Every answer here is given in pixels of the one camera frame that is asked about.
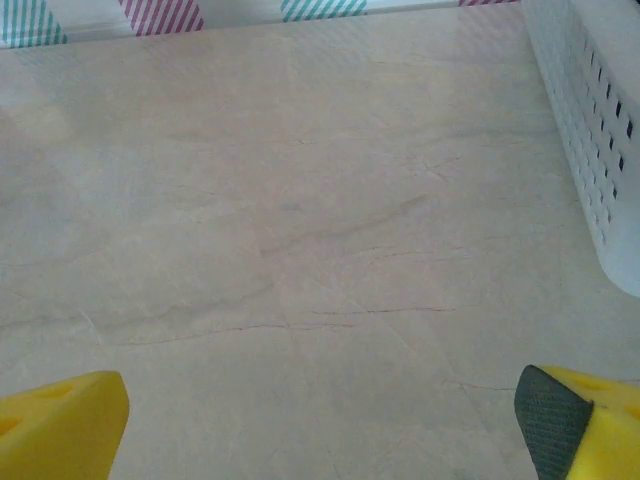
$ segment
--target marble floor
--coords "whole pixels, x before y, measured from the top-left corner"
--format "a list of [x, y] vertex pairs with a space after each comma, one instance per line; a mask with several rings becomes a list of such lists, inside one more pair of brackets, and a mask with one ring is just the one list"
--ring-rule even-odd
[[529, 363], [640, 379], [517, 4], [0, 52], [0, 394], [112, 479], [533, 480]]

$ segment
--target teal stripe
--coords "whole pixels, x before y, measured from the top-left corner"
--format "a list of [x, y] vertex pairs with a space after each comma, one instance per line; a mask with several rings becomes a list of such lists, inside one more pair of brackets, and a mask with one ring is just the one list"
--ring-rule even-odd
[[306, 16], [305, 20], [311, 20], [313, 18], [313, 14], [316, 13], [316, 10], [318, 10], [318, 8], [320, 7], [320, 5], [322, 5], [322, 2], [324, 0], [318, 0], [316, 2], [316, 4], [313, 6], [313, 8], [311, 9], [311, 11], [309, 12], [309, 15]]
[[336, 5], [336, 8], [333, 9], [333, 12], [331, 12], [331, 15], [329, 15], [327, 18], [334, 18], [337, 15], [338, 10], [340, 10], [340, 7], [342, 7], [342, 5], [344, 5], [344, 2], [346, 1], [347, 0], [340, 0], [340, 3]]
[[324, 14], [327, 13], [329, 11], [329, 8], [331, 8], [331, 4], [333, 3], [333, 0], [329, 0], [327, 2], [327, 4], [324, 6], [324, 8], [322, 9], [322, 11], [320, 12], [320, 15], [318, 15], [318, 19], [321, 19], [324, 17]]
[[49, 22], [47, 23], [47, 33], [44, 37], [44, 44], [51, 45], [51, 28], [53, 27], [53, 13], [49, 12]]
[[4, 0], [4, 21], [2, 22], [2, 41], [7, 43], [9, 31], [9, 0]]
[[367, 0], [362, 0], [362, 3], [360, 4], [360, 6], [356, 9], [355, 12], [353, 12], [353, 16], [357, 17], [358, 15], [360, 15], [360, 13], [362, 12], [362, 10], [364, 9], [364, 7], [367, 6]]
[[38, 20], [38, 38], [36, 38], [36, 47], [42, 45], [42, 30], [44, 29], [44, 16], [46, 13], [47, 3], [43, 0], [40, 4], [40, 19]]
[[11, 48], [16, 46], [18, 33], [18, 0], [13, 0], [13, 15], [11, 16]]
[[24, 47], [24, 33], [27, 29], [27, 3], [29, 0], [22, 0], [22, 21], [20, 22], [20, 47]]
[[295, 2], [293, 2], [293, 5], [291, 5], [291, 7], [289, 8], [289, 11], [284, 16], [283, 22], [288, 22], [289, 21], [289, 18], [291, 17], [291, 15], [293, 15], [293, 11], [296, 9], [296, 7], [298, 6], [299, 3], [300, 3], [300, 0], [295, 0]]
[[353, 8], [353, 6], [356, 4], [358, 0], [351, 0], [351, 3], [347, 6], [347, 8], [345, 9], [344, 12], [342, 12], [342, 15], [340, 15], [341, 17], [346, 17], [347, 15], [349, 15], [349, 12], [351, 11], [351, 9]]
[[311, 0], [307, 0], [306, 2], [304, 2], [304, 5], [302, 6], [300, 11], [298, 12], [298, 15], [296, 15], [296, 18], [293, 19], [294, 22], [297, 22], [298, 20], [300, 20], [302, 18], [302, 14], [305, 12], [305, 10], [307, 9], [307, 7], [309, 6], [310, 3], [311, 3]]
[[29, 23], [29, 41], [27, 47], [33, 45], [33, 29], [36, 26], [36, 4], [38, 0], [31, 0], [31, 21]]

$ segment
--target pink stripe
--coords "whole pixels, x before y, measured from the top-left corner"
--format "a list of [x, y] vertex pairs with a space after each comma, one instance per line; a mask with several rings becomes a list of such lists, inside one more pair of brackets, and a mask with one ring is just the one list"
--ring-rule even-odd
[[196, 18], [198, 17], [198, 14], [200, 13], [200, 7], [198, 5], [196, 5], [196, 9], [193, 11], [193, 15], [191, 15], [191, 20], [189, 20], [189, 24], [187, 25], [187, 32], [191, 31], [191, 28], [193, 27], [194, 22], [196, 21]]
[[471, 7], [473, 5], [495, 5], [497, 3], [513, 3], [520, 0], [459, 0], [459, 7]]
[[160, 7], [162, 6], [162, 2], [164, 0], [158, 0], [156, 3], [156, 8], [153, 10], [153, 15], [151, 15], [151, 20], [149, 21], [149, 28], [147, 28], [147, 33], [145, 35], [151, 35], [151, 31], [153, 30], [153, 26], [156, 23], [156, 19], [158, 18], [158, 13], [160, 12]]
[[189, 13], [189, 9], [191, 8], [191, 4], [193, 3], [193, 0], [189, 0], [187, 2], [187, 6], [184, 9], [184, 12], [182, 12], [182, 17], [180, 18], [180, 23], [178, 23], [178, 26], [176, 27], [176, 32], [181, 32], [182, 31], [182, 26], [184, 25], [184, 21], [187, 19], [187, 13]]
[[133, 3], [133, 0], [129, 0], [127, 2], [127, 7], [124, 9], [124, 16], [129, 18], [129, 12], [131, 12], [131, 4]]
[[136, 20], [138, 19], [138, 14], [140, 13], [140, 7], [142, 7], [142, 2], [144, 2], [144, 0], [137, 0], [138, 3], [136, 4], [136, 9], [133, 12], [133, 18], [131, 19], [131, 28], [133, 28], [133, 26], [136, 24]]
[[173, 24], [176, 21], [176, 18], [178, 17], [178, 12], [180, 11], [180, 7], [182, 6], [182, 1], [183, 0], [178, 0], [178, 5], [176, 5], [176, 9], [173, 11], [173, 15], [171, 15], [171, 20], [169, 21], [169, 25], [167, 26], [167, 29], [165, 30], [164, 33], [171, 33], [171, 28], [173, 27]]
[[142, 14], [142, 20], [140, 20], [140, 25], [138, 26], [138, 32], [136, 33], [136, 37], [142, 35], [142, 30], [144, 30], [144, 24], [147, 21], [147, 16], [149, 15], [149, 10], [151, 10], [151, 4], [153, 0], [147, 0], [147, 6], [144, 7], [144, 13]]
[[160, 25], [158, 25], [158, 29], [156, 30], [156, 35], [162, 33], [162, 27], [164, 27], [164, 22], [167, 20], [167, 16], [169, 15], [169, 10], [171, 10], [171, 4], [173, 0], [169, 0], [167, 6], [164, 7], [164, 11], [162, 12], [162, 17], [160, 18]]

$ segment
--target ventilation hole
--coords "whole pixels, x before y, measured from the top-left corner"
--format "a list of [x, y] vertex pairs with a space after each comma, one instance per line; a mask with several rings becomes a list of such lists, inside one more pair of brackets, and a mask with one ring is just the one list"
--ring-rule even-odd
[[592, 380], [590, 378], [584, 377], [573, 377], [571, 379], [573, 383], [578, 385], [579, 387], [586, 388], [587, 390], [593, 390], [595, 392], [600, 392], [603, 390], [608, 390], [607, 386], [598, 382], [597, 380]]
[[0, 417], [0, 437], [13, 430], [21, 421], [17, 417]]
[[36, 392], [35, 396], [38, 398], [60, 398], [69, 393], [72, 388], [71, 385], [56, 385], [46, 390]]

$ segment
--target striped border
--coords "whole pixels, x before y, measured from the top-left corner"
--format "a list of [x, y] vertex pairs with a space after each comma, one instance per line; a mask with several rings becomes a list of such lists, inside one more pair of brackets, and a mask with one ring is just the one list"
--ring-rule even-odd
[[136, 36], [202, 30], [204, 18], [194, 0], [118, 0]]
[[520, 0], [460, 0], [459, 7], [472, 7], [474, 5], [494, 5], [496, 3], [512, 3]]
[[0, 0], [2, 42], [9, 48], [67, 43], [62, 27], [53, 18], [46, 0]]
[[280, 11], [283, 22], [320, 20], [322, 18], [357, 17], [367, 6], [367, 0], [283, 0]]

